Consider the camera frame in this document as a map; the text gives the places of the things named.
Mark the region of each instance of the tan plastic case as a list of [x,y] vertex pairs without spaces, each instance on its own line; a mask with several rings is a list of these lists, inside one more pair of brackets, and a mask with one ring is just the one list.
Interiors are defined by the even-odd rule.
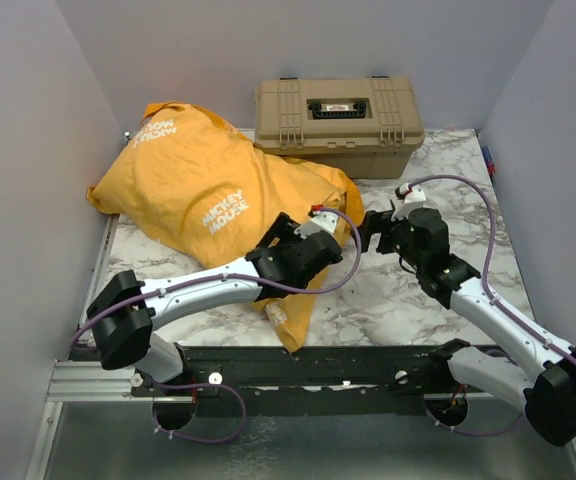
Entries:
[[337,167],[350,178],[399,178],[424,141],[407,78],[268,80],[256,98],[259,148]]

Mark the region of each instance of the yellow cloth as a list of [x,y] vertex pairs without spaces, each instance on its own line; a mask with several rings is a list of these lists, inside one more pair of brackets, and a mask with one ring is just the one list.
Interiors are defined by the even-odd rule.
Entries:
[[[103,213],[127,213],[148,237],[207,268],[252,250],[280,212],[303,223],[311,205],[324,204],[357,223],[363,218],[359,190],[340,170],[266,155],[197,106],[153,104],[146,118],[99,184],[88,189],[88,201]],[[348,236],[347,226],[337,229],[340,243]],[[319,288],[325,273],[309,288]],[[303,345],[314,301],[314,295],[290,295],[263,303],[288,350]]]

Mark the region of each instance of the white marble surface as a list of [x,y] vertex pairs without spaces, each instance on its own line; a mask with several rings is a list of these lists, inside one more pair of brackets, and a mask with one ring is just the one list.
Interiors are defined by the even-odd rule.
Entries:
[[[357,181],[366,210],[389,208],[388,199],[404,181],[429,174],[466,176],[494,192],[471,130],[430,131],[412,157],[404,176],[396,180]],[[481,268],[486,253],[488,220],[478,195],[454,181],[424,185],[429,206],[438,208],[448,223],[452,251]],[[491,267],[493,286],[520,310],[530,314],[510,240],[501,218]],[[442,308],[419,288],[413,275],[401,270],[396,255],[371,251],[362,257],[359,271],[343,288],[319,296],[311,318],[307,345],[421,345],[441,344],[453,338],[472,343],[493,343],[477,327]],[[340,280],[350,268],[352,241],[345,260],[331,268],[326,280]],[[106,282],[122,270],[138,278],[162,278],[200,270],[193,259],[148,239],[122,215],[110,249]],[[263,312],[247,305],[230,305],[198,313],[160,330],[164,338],[182,345],[280,345]]]

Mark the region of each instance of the purple cable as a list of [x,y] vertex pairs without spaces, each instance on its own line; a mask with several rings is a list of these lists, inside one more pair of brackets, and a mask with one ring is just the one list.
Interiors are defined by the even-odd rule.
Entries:
[[184,440],[189,440],[191,442],[195,442],[195,443],[203,443],[206,445],[221,445],[224,443],[228,443],[228,442],[232,442],[233,440],[235,440],[237,437],[239,437],[242,432],[244,431],[244,428],[246,427],[246,418],[248,416],[247,412],[246,412],[246,403],[244,402],[244,399],[241,398],[241,395],[239,394],[239,392],[237,392],[237,390],[235,390],[232,387],[229,387],[228,385],[223,385],[223,384],[217,384],[217,383],[195,383],[195,384],[191,384],[191,385],[166,385],[165,383],[159,383],[156,381],[152,381],[152,384],[156,387],[161,388],[162,390],[194,390],[196,388],[220,388],[222,390],[227,390],[228,392],[232,393],[232,395],[237,399],[237,402],[239,402],[239,406],[241,407],[241,424],[239,425],[239,427],[237,427],[237,429],[232,432],[229,435],[226,435],[225,437],[221,437],[221,438],[201,438],[201,437],[194,437],[192,435],[187,435],[185,433],[181,433],[178,430],[166,430],[165,428],[163,428],[161,425],[159,425],[159,420],[157,419],[156,414],[153,412],[153,421],[155,422],[155,433],[157,432],[164,432],[167,433],[168,435],[172,435],[173,437],[177,437],[177,438],[183,438]]
[[462,430],[460,428],[451,427],[449,425],[441,423],[439,420],[435,418],[435,416],[430,412],[430,410],[428,410],[428,407],[426,407],[426,415],[428,415],[428,417],[433,422],[435,422],[436,426],[443,428],[444,430],[449,430],[450,433],[456,433],[458,435],[464,435],[466,437],[477,437],[477,438],[498,437],[499,435],[504,435],[506,433],[512,432],[514,429],[519,427],[519,425],[521,425],[522,420],[524,419],[524,414],[522,413],[510,425],[500,430],[494,430],[492,432],[475,432],[472,430]]
[[[338,282],[334,285],[331,285],[330,287],[320,288],[320,289],[316,289],[316,290],[307,290],[307,289],[303,289],[303,288],[289,287],[288,285],[282,285],[281,283],[274,282],[272,280],[254,277],[252,275],[244,275],[241,273],[229,273],[227,275],[227,278],[235,279],[235,280],[248,280],[251,282],[256,282],[256,283],[261,284],[261,285],[268,285],[268,286],[271,286],[274,288],[280,288],[280,289],[285,290],[285,291],[290,292],[290,293],[303,293],[303,294],[308,294],[308,295],[321,295],[324,293],[330,293],[334,290],[337,290],[338,288],[343,287],[346,283],[348,283],[348,281],[353,277],[353,275],[355,274],[355,272],[357,272],[357,269],[359,268],[359,261],[361,260],[361,235],[359,234],[359,230],[357,230],[357,226],[355,225],[355,223],[345,213],[340,212],[339,210],[336,210],[334,208],[328,208],[328,207],[323,207],[319,211],[320,212],[334,213],[338,217],[343,218],[348,223],[348,225],[350,225],[353,237],[355,239],[355,245],[356,245],[356,249],[357,249],[357,255],[355,256],[355,261],[352,264],[352,268],[350,269],[348,274],[344,278],[342,278],[340,282]],[[181,290],[183,288],[192,287],[194,285],[199,285],[199,284],[206,283],[206,282],[214,282],[215,280],[223,281],[224,276],[222,274],[207,275],[205,277],[195,278],[193,280],[187,280],[185,282],[177,283],[176,285],[171,285],[170,287],[166,288],[166,293],[175,292],[175,291]],[[70,348],[71,349],[78,348],[77,342],[79,341],[81,336],[85,332],[87,332],[88,330],[93,328],[95,325],[97,325],[97,323],[99,323],[101,320],[108,317],[110,314],[112,314],[112,313],[114,313],[117,310],[120,310],[122,308],[129,307],[129,306],[131,306],[137,302],[140,302],[142,300],[148,300],[149,298],[157,297],[157,296],[159,296],[159,294],[160,294],[159,290],[154,290],[154,291],[148,292],[148,293],[142,293],[141,295],[135,295],[134,297],[130,297],[130,298],[123,300],[119,303],[111,305],[110,307],[106,308],[105,310],[102,310],[97,315],[95,315],[93,318],[91,318],[86,323],[84,323],[79,330],[77,330],[75,335],[70,340]]]
[[[479,185],[477,185],[472,180],[469,180],[465,177],[460,177],[458,175],[430,175],[428,177],[418,178],[410,182],[409,188],[412,188],[416,185],[420,185],[422,183],[426,183],[430,180],[457,180],[458,182],[465,183],[466,185],[472,187],[481,197],[481,199],[486,204],[486,210],[488,211],[488,218],[490,220],[490,239],[488,240],[488,250],[486,252],[486,259],[484,260],[484,267],[481,271],[481,283],[483,285],[484,291],[490,300],[506,315],[510,318],[513,322],[515,322],[519,327],[521,327],[524,331],[529,333],[533,338],[537,341],[541,342],[544,345],[548,344],[548,339],[544,337],[541,333],[537,330],[532,328],[526,322],[524,322],[521,318],[515,315],[506,305],[504,305],[495,295],[493,294],[490,284],[488,283],[488,271],[490,270],[490,261],[492,259],[492,250],[495,245],[495,234],[497,231],[497,224],[495,222],[495,211],[490,202],[490,199],[486,195],[486,193],[481,189]],[[548,344],[548,348],[550,348],[553,352],[558,353],[566,360],[568,360],[571,364],[576,367],[576,358],[573,357],[570,353],[566,352],[564,349],[558,347],[557,345]]]

